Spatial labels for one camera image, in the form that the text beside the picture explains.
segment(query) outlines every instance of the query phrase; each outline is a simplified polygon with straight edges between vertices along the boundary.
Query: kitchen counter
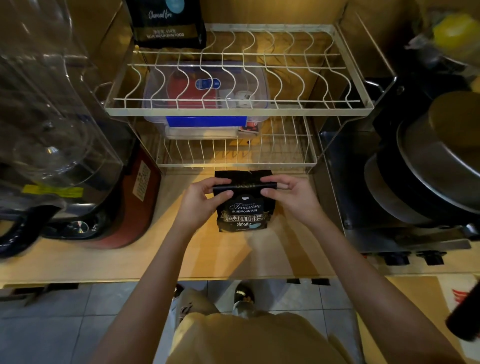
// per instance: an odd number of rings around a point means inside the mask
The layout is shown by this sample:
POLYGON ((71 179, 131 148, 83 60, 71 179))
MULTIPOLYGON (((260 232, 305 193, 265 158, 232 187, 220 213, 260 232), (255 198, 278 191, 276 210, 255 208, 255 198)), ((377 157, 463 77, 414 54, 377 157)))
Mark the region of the kitchen counter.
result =
MULTIPOLYGON (((157 252, 178 210, 183 191, 213 173, 168 172, 162 179, 151 228, 135 243, 115 250, 94 250, 74 243, 41 239, 24 255, 0 263, 5 284, 106 282, 138 280, 157 252)), ((480 245, 449 252, 443 266, 427 266, 422 258, 388 267, 368 259, 385 275, 480 273, 480 245)), ((220 233, 216 213, 190 242, 180 279, 260 279, 330 277, 335 275, 312 234, 280 204, 268 228, 255 232, 220 233)))

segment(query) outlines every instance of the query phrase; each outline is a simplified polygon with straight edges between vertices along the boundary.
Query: black packaging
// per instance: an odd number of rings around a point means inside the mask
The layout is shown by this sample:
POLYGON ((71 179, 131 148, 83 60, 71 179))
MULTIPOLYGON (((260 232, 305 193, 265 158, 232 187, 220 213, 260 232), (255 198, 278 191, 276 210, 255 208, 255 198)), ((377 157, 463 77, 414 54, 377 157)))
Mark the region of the black packaging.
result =
POLYGON ((275 200, 260 194, 263 188, 275 188, 276 182, 260 182, 271 176, 270 170, 217 170, 215 177, 230 178, 232 183, 213 186, 213 194, 232 190, 233 196, 216 208, 216 223, 220 232, 259 230, 267 227, 273 215, 275 200))
POLYGON ((146 48, 205 48, 199 0, 124 0, 135 44, 146 48))

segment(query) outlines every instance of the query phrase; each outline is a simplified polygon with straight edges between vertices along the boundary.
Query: tiled floor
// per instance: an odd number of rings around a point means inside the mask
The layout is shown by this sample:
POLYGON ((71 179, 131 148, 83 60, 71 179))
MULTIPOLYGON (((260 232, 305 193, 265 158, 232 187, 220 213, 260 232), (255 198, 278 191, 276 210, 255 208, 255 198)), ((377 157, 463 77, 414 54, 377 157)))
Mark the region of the tiled floor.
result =
MULTIPOLYGON (((231 312, 239 281, 181 282, 203 291, 220 312, 231 312)), ((363 363, 357 321, 352 305, 336 279, 331 286, 309 279, 288 284, 283 279, 251 280, 257 308, 273 314, 289 311, 306 318, 322 335, 343 346, 353 363, 363 363)), ((112 323, 136 283, 80 285, 54 291, 27 307, 0 303, 0 364, 83 364, 112 323)), ((169 315, 155 364, 164 363, 173 337, 169 315)))

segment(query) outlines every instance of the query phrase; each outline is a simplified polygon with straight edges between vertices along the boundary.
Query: plastic storage container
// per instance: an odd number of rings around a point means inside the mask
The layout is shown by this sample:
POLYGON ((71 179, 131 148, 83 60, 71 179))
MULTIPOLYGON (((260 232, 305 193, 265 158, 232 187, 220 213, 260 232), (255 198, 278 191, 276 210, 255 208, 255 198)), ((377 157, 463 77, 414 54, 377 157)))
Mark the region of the plastic storage container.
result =
MULTIPOLYGON (((270 92, 261 67, 243 68, 241 62, 168 63, 150 67, 142 107, 164 109, 265 109, 270 92)), ((266 116, 145 116, 150 122, 170 127, 245 126, 266 116)))

